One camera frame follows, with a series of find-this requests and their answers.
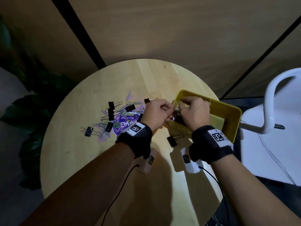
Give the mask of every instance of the person's left hand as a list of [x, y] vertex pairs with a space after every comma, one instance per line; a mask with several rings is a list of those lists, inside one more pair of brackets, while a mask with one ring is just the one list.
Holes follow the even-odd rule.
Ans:
[[152, 131], [160, 128], [164, 121], [169, 118], [174, 107], [165, 99], [156, 99], [146, 104], [141, 123], [147, 124]]

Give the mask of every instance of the pile of paper clips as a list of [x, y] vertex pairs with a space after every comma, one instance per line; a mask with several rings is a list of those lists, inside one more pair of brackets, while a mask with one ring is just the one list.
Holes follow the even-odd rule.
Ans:
[[80, 131], [85, 133], [86, 137], [96, 135], [99, 137], [98, 140], [102, 142], [111, 137], [110, 132], [112, 129], [116, 135], [119, 135], [120, 132], [125, 130], [129, 125], [140, 122], [145, 110], [144, 103], [147, 104], [152, 99], [146, 98], [143, 103], [142, 101], [130, 102], [129, 99], [131, 98], [129, 93], [126, 104], [120, 110], [116, 110], [115, 107], [123, 105], [123, 102], [108, 102], [108, 112], [102, 111], [105, 116], [100, 119], [101, 122], [93, 124], [92, 127], [82, 127], [80, 128]]

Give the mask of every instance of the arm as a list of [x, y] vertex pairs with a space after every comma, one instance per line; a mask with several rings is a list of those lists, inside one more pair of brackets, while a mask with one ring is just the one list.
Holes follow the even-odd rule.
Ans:
[[[198, 97], [181, 99], [179, 109], [192, 131], [209, 125], [209, 103]], [[199, 159], [212, 152], [198, 149]], [[244, 225], [301, 225], [301, 220], [272, 194], [233, 154], [210, 163], [224, 193]]]
[[[154, 133], [173, 111], [166, 100], [153, 100], [146, 105], [141, 123]], [[21, 226], [94, 226], [134, 165], [134, 158], [144, 152], [141, 149], [134, 153], [124, 143], [113, 145], [58, 187]]]

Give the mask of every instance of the yellow bin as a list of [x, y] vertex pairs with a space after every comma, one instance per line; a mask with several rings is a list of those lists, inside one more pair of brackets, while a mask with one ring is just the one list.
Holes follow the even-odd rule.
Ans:
[[[202, 95], [198, 95], [187, 90], [181, 90], [178, 93], [173, 104], [177, 106], [180, 102], [180, 98], [187, 97], [187, 96], [201, 97], [203, 100], [211, 103], [210, 125], [215, 127], [216, 129], [221, 130], [225, 134], [225, 136], [233, 143], [239, 126], [241, 109], [236, 106], [229, 105], [227, 103], [220, 102], [217, 100], [213, 100], [208, 97], [204, 97]], [[188, 135], [192, 134], [190, 128], [178, 122], [169, 121], [169, 125], [172, 126], [173, 128], [179, 129], [180, 131]]]

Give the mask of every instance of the black wristband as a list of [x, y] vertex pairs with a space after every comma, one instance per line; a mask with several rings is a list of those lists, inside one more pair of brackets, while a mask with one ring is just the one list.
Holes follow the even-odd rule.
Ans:
[[115, 143], [125, 143], [127, 144], [131, 150], [135, 154], [135, 159], [143, 156], [144, 159], [147, 159], [151, 153], [151, 139], [153, 136], [153, 132], [151, 128], [144, 124], [145, 128], [138, 132], [135, 136], [131, 136], [127, 132], [121, 133], [117, 138]]
[[208, 164], [217, 161], [227, 155], [233, 154], [231, 146], [220, 147], [213, 137], [208, 133], [215, 129], [206, 125], [196, 129], [192, 133], [193, 144], [189, 147], [189, 156], [192, 161], [202, 160]]

